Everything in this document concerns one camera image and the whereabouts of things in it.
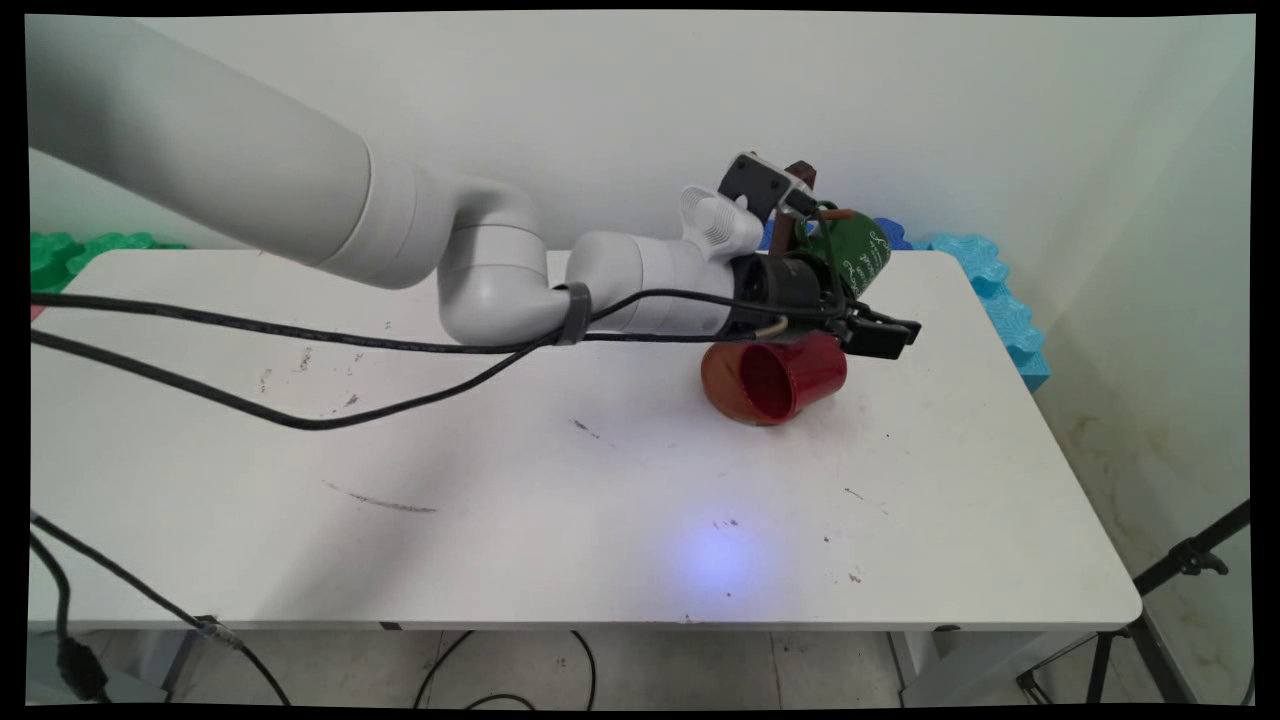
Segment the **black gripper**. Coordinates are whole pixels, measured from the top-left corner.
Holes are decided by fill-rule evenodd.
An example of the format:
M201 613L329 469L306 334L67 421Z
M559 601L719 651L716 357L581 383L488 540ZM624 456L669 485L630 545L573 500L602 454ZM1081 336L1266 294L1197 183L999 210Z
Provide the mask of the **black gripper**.
M812 256L753 254L730 263L733 300L754 309L731 307L724 324L727 340L796 343L810 334L838 338L850 356L896 360L922 329L873 310L836 290L827 265Z

